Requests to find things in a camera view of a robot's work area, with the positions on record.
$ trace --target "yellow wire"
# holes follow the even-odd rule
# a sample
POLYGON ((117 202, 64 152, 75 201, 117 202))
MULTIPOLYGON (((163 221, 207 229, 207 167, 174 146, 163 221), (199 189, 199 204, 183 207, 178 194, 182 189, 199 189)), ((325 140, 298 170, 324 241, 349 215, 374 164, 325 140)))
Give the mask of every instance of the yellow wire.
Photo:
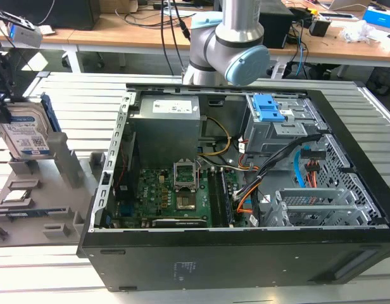
POLYGON ((221 151, 216 151, 216 152, 211 152, 211 153, 198 153, 198 155, 201 155, 201 156, 216 156, 216 155, 219 155, 219 154, 222 154, 222 153, 226 152, 229 149, 229 147, 230 147, 230 134, 229 134, 229 132, 227 132, 225 127, 220 122, 218 122, 216 119, 214 119, 213 117, 207 116, 206 119, 213 120, 214 122, 217 123, 217 125, 219 127, 222 128, 223 131, 225 131, 226 136, 227 136, 227 144, 226 144, 226 147, 224 147, 224 149, 221 150, 221 151))

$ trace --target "blue latch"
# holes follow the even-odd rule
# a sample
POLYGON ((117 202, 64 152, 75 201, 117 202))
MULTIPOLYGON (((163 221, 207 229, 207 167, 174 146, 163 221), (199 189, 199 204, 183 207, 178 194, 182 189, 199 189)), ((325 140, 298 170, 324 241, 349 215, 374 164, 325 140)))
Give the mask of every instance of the blue latch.
POLYGON ((253 106, 261 122, 283 122, 285 117, 278 110, 278 103, 269 94, 255 94, 253 106))

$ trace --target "motherboard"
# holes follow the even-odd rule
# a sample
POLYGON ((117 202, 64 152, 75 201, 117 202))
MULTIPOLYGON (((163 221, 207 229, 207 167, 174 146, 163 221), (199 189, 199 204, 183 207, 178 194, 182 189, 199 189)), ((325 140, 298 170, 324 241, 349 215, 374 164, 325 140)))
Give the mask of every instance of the motherboard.
POLYGON ((199 167, 192 175, 190 167, 178 167, 176 174, 174 168, 141 169, 136 200, 119 201, 114 222, 123 228, 224 227, 233 223, 231 197, 239 187, 233 170, 215 172, 199 167), (196 188, 180 187, 181 182, 193 182, 196 188))

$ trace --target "aluminum work table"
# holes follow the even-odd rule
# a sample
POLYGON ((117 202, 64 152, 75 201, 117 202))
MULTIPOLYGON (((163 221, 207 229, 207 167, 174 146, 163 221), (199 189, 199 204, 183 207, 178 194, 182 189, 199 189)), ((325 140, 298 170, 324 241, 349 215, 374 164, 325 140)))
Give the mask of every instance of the aluminum work table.
MULTIPOLYGON (((179 83, 154 75, 50 73, 25 92, 43 92, 68 146, 79 158, 107 151, 120 100, 129 83, 179 83)), ((366 88, 353 82, 261 79, 254 86, 321 90, 390 187, 390 113, 366 88)), ((9 153, 0 138, 0 190, 11 173, 9 153)), ((390 303, 390 258, 340 286, 210 289, 109 293, 76 246, 0 248, 0 300, 8 303, 390 303)))

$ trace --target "black computer case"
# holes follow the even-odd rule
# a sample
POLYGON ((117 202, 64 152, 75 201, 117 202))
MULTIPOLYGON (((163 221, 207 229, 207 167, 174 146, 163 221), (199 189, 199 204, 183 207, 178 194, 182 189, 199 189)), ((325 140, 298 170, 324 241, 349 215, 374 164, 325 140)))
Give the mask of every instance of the black computer case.
MULTIPOLYGON (((38 24, 49 13, 51 0, 0 0, 0 10, 38 24)), ((92 30, 99 19, 99 0, 57 0, 44 25, 92 30)))
MULTIPOLYGON (((163 91, 150 87, 157 94, 163 91)), ((175 92, 183 87, 175 86, 175 92)), ((189 89, 195 94, 199 91, 197 87, 189 89)), ((225 89, 229 90, 209 88, 217 92, 225 89)), ((247 92, 254 90, 258 88, 247 88, 247 92)), ((390 257, 390 189, 324 95, 318 91, 266 91, 284 97, 308 96, 330 127, 329 134, 347 154, 352 164, 347 171, 359 174, 368 195, 387 217, 389 228, 159 233, 104 229, 91 233, 86 224, 79 248, 109 291, 343 284, 390 257)), ((374 220, 375 225, 383 221, 374 220)))
POLYGON ((294 15, 280 0, 261 4, 260 23, 264 27, 263 44, 270 49, 283 49, 294 15))

